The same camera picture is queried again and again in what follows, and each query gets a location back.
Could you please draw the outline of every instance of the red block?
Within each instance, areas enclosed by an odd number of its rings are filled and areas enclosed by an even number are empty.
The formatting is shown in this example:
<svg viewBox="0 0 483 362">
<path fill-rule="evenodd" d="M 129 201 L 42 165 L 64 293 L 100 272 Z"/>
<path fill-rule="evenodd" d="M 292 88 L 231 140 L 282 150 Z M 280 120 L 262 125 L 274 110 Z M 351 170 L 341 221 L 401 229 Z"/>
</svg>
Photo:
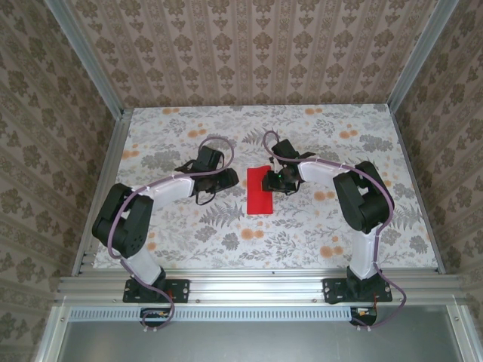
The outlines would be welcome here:
<svg viewBox="0 0 483 362">
<path fill-rule="evenodd" d="M 262 179 L 270 170 L 270 166 L 247 169 L 248 215 L 270 215 L 273 213 L 272 193 L 262 190 Z"/>
</svg>

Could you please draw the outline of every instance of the patterned wallpaper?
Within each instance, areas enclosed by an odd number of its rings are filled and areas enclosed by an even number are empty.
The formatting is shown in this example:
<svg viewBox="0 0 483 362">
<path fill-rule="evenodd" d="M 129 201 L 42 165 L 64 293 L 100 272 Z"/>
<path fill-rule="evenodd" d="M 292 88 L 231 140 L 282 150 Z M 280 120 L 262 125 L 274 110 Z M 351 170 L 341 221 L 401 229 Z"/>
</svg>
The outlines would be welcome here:
<svg viewBox="0 0 483 362">
<path fill-rule="evenodd" d="M 482 327 L 483 1 L 460 1 L 396 118 L 445 266 Z"/>
<path fill-rule="evenodd" d="M 0 2 L 0 360 L 29 360 L 70 274 L 113 120 L 42 0 Z"/>
<path fill-rule="evenodd" d="M 384 103 L 436 0 L 69 0 L 125 107 Z"/>
</svg>

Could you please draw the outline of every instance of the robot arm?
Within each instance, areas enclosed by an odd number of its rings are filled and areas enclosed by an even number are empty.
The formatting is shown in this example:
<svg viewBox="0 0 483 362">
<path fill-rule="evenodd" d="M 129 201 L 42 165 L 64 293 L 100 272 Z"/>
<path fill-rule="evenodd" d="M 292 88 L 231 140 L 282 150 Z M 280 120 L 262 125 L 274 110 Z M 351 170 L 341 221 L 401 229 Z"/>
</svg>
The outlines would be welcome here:
<svg viewBox="0 0 483 362">
<path fill-rule="evenodd" d="M 300 177 L 305 182 L 319 183 L 327 187 L 332 187 L 334 184 L 336 185 L 337 195 L 339 196 L 343 215 L 346 218 L 346 221 L 348 219 L 352 220 L 349 224 L 353 228 L 354 226 L 356 227 L 356 229 L 352 229 L 352 258 L 349 263 L 349 269 L 361 280 L 368 279 L 375 275 L 377 271 L 374 267 L 373 261 L 377 228 L 373 227 L 368 233 L 363 232 L 361 227 L 362 224 L 365 223 L 364 215 L 362 213 L 356 215 L 359 208 L 353 207 L 354 203 L 352 201 L 354 198 L 352 200 L 344 200 L 342 195 L 343 187 L 341 185 L 350 178 L 350 171 L 313 161 L 300 162 L 297 166 Z M 355 197 L 362 198 L 360 194 L 355 195 Z"/>
<path fill-rule="evenodd" d="M 115 227 L 112 252 L 115 256 L 120 256 L 121 261 L 143 283 L 160 290 L 164 290 L 166 284 L 164 269 L 151 257 L 151 253 L 145 245 L 152 212 L 162 209 L 171 202 L 191 196 L 196 196 L 198 203 L 200 192 L 212 194 L 210 199 L 212 200 L 217 192 L 236 185 L 238 176 L 231 168 L 226 168 L 210 176 L 202 176 L 202 173 L 216 170 L 221 158 L 224 158 L 222 152 L 203 146 L 196 160 L 191 160 L 176 169 L 189 175 L 167 178 L 156 186 L 147 187 L 146 190 L 135 195 L 128 204 Z M 116 215 L 135 189 L 138 188 L 130 188 L 118 183 L 109 191 L 92 228 L 93 236 L 99 239 L 105 247 L 107 247 L 109 233 Z M 144 295 L 144 302 L 147 299 L 155 301 L 159 298 L 157 293 L 143 290 L 143 287 L 138 284 L 134 286 Z"/>
<path fill-rule="evenodd" d="M 300 155 L 288 140 L 278 142 L 272 147 L 272 151 L 274 155 L 283 158 L 278 160 L 282 169 L 279 172 L 269 171 L 265 175 L 262 181 L 264 191 L 291 195 L 304 182 L 335 186 L 344 219 L 352 228 L 352 258 L 347 269 L 347 279 L 334 284 L 339 288 L 336 292 L 333 291 L 335 288 L 328 288 L 331 293 L 325 294 L 326 301 L 374 301 L 374 292 L 379 293 L 379 290 L 386 289 L 386 283 L 374 267 L 376 231 L 389 218 L 389 206 L 381 191 L 355 171 L 323 164 L 313 158 L 303 161 L 314 154 L 307 152 Z M 371 162 L 364 161 L 355 168 L 375 179 L 387 192 Z"/>
</svg>

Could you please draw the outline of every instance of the floral tablecloth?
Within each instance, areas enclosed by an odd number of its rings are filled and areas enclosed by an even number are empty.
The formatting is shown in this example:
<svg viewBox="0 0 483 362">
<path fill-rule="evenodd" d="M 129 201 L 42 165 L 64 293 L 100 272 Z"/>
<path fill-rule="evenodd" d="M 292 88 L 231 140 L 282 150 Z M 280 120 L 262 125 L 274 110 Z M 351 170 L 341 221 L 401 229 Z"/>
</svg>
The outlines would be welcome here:
<svg viewBox="0 0 483 362">
<path fill-rule="evenodd" d="M 274 213 L 246 214 L 248 167 L 269 164 L 267 130 L 300 153 L 357 164 L 374 163 L 395 201 L 382 236 L 382 267 L 437 266 L 414 186 L 386 105 L 224 106 L 135 109 L 117 182 L 144 185 L 195 158 L 213 135 L 235 145 L 240 183 L 205 206 L 175 202 L 151 218 L 147 247 L 165 268 L 339 268 L 351 259 L 350 227 L 334 188 L 304 183 L 292 196 L 274 195 Z M 229 157 L 221 141 L 211 147 Z M 119 267 L 102 245 L 95 267 Z"/>
</svg>

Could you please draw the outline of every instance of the purple cable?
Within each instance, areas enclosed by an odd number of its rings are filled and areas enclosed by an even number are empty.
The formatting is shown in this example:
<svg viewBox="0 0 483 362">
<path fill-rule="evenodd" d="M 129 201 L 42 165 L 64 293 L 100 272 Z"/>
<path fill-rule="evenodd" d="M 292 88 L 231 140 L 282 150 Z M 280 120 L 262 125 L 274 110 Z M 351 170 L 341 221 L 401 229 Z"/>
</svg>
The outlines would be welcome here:
<svg viewBox="0 0 483 362">
<path fill-rule="evenodd" d="M 372 326 L 368 326 L 367 324 L 365 324 L 364 322 L 360 321 L 359 319 L 356 319 L 356 318 L 353 318 L 354 321 L 358 322 L 359 324 L 361 324 L 363 327 L 365 327 L 366 329 L 371 329 L 371 328 L 378 328 L 378 327 L 381 327 L 383 326 L 384 324 L 386 324 L 387 322 L 389 322 L 391 319 L 393 319 L 401 310 L 402 308 L 404 307 L 404 305 L 406 304 L 406 300 L 407 300 L 407 296 L 406 296 L 406 293 L 403 291 L 402 288 L 400 288 L 400 286 L 396 285 L 393 281 L 391 281 L 390 279 L 388 279 L 382 272 L 381 270 L 379 269 L 379 266 L 377 266 L 377 254 L 379 252 L 379 239 L 380 239 L 380 233 L 382 232 L 382 230 L 388 226 L 388 224 L 391 222 L 391 219 L 392 219 L 392 215 L 394 214 L 394 207 L 392 206 L 392 202 L 391 202 L 391 197 L 389 196 L 389 193 L 384 189 L 384 187 L 382 187 L 373 177 L 371 177 L 370 175 L 366 174 L 364 171 L 360 171 L 358 170 L 357 168 L 355 167 L 351 167 L 351 166 L 347 166 L 345 164 L 340 164 L 338 162 L 334 162 L 334 161 L 328 161 L 328 160 L 323 160 L 323 159 L 320 159 L 320 158 L 304 158 L 304 159 L 295 159 L 295 158 L 285 158 L 285 157 L 280 157 L 280 156 L 277 156 L 275 153 L 272 152 L 272 150 L 267 146 L 266 144 L 266 137 L 269 135 L 269 134 L 273 134 L 275 136 L 275 138 L 277 139 L 277 142 L 280 141 L 280 138 L 278 137 L 278 134 L 274 131 L 274 130 L 268 130 L 267 132 L 265 132 L 265 134 L 263 135 L 263 147 L 265 147 L 265 150 L 274 158 L 280 160 L 280 161 L 286 161 L 286 162 L 320 162 L 322 164 L 328 164 L 330 166 L 333 166 L 333 167 L 339 167 L 339 168 L 343 168 L 345 170 L 350 170 L 350 171 L 354 171 L 356 172 L 358 175 L 368 179 L 369 181 L 371 181 L 371 183 L 377 187 L 377 189 L 381 192 L 381 194 L 383 195 L 383 197 L 386 199 L 386 202 L 387 202 L 387 205 L 389 207 L 389 217 L 387 218 L 387 220 L 384 222 L 384 224 L 381 225 L 381 227 L 378 228 L 378 230 L 376 230 L 376 234 L 375 234 L 375 237 L 374 237 L 374 255 L 373 255 L 373 264 L 374 264 L 374 268 L 376 269 L 376 272 L 377 274 L 379 274 L 379 276 L 384 280 L 386 281 L 387 283 L 389 283 L 390 285 L 392 285 L 395 289 L 397 289 L 401 294 L 402 294 L 402 301 L 401 301 L 401 304 L 399 305 L 399 307 L 394 311 L 394 313 L 392 313 L 390 316 L 388 316 L 388 318 L 386 318 L 384 321 L 382 322 L 379 322 L 379 323 L 376 323 Z"/>
<path fill-rule="evenodd" d="M 170 179 L 180 179 L 180 178 L 184 178 L 184 177 L 191 177 L 191 176 L 210 176 L 210 175 L 215 175 L 217 173 L 220 173 L 221 171 L 224 171 L 226 170 L 230 164 L 233 162 L 233 158 L 235 157 L 235 148 L 233 147 L 233 145 L 230 143 L 230 141 L 228 141 L 228 139 L 226 138 L 223 138 L 223 137 L 217 137 L 217 136 L 213 136 L 213 137 L 208 137 L 206 138 L 205 140 L 203 140 L 199 147 L 198 147 L 198 151 L 202 148 L 202 146 L 208 142 L 208 141 L 211 141 L 211 140 L 222 140 L 224 142 L 226 142 L 230 148 L 230 151 L 231 151 L 231 157 L 229 159 L 229 161 L 224 165 L 222 166 L 221 168 L 219 168 L 218 170 L 214 170 L 214 171 L 207 171 L 207 172 L 198 172 L 198 173 L 179 173 L 179 174 L 176 174 L 176 175 L 171 175 L 171 176 L 168 176 L 168 177 L 165 177 L 163 179 L 158 179 L 148 185 L 145 185 L 145 186 L 142 186 L 142 187 L 139 187 L 137 190 L 134 190 L 132 191 L 132 193 L 128 196 L 128 198 L 126 198 L 126 200 L 124 201 L 124 203 L 121 205 L 121 207 L 119 208 L 119 211 L 118 213 L 116 214 L 115 218 L 114 218 L 114 222 L 112 223 L 112 227 L 109 231 L 109 236 L 107 238 L 107 252 L 109 254 L 109 256 L 111 256 L 111 258 L 113 259 L 121 259 L 121 255 L 115 255 L 114 252 L 112 251 L 112 239 L 114 237 L 114 231 L 115 231 L 115 228 L 117 227 L 118 223 L 119 223 L 119 220 L 121 219 L 121 216 L 122 216 L 122 213 L 124 213 L 124 211 L 126 210 L 126 207 L 129 205 L 129 203 L 131 202 L 131 200 L 136 196 L 138 195 L 139 193 L 151 188 L 151 187 L 154 187 L 154 186 L 157 186 L 161 183 L 163 183 L 164 181 L 168 181 Z M 168 318 L 166 319 L 166 321 L 160 326 L 159 329 L 165 327 L 168 322 L 173 318 L 174 316 L 174 303 L 173 303 L 173 299 L 170 298 L 170 296 L 168 294 L 166 294 L 165 292 L 163 292 L 162 290 L 158 289 L 158 288 L 155 288 L 147 283 L 144 283 L 139 277 L 137 277 L 133 271 L 131 270 L 131 268 L 129 268 L 129 266 L 124 262 L 124 260 L 121 260 L 121 265 L 124 267 L 124 269 L 126 269 L 126 271 L 129 273 L 129 275 L 131 275 L 135 281 L 137 281 L 139 284 L 141 284 L 143 287 L 145 288 L 148 288 L 150 290 L 153 290 L 159 294 L 161 294 L 164 298 L 166 298 L 167 301 L 169 301 L 170 305 L 171 305 L 171 310 L 170 310 L 170 314 L 168 316 Z M 154 311 L 150 311 L 148 313 L 145 313 L 145 315 L 143 316 L 143 320 L 142 320 L 142 324 L 145 328 L 147 329 L 151 329 L 151 330 L 154 330 L 154 328 L 151 328 L 151 327 L 148 327 L 145 323 L 146 321 L 146 316 L 150 313 L 154 313 Z"/>
</svg>

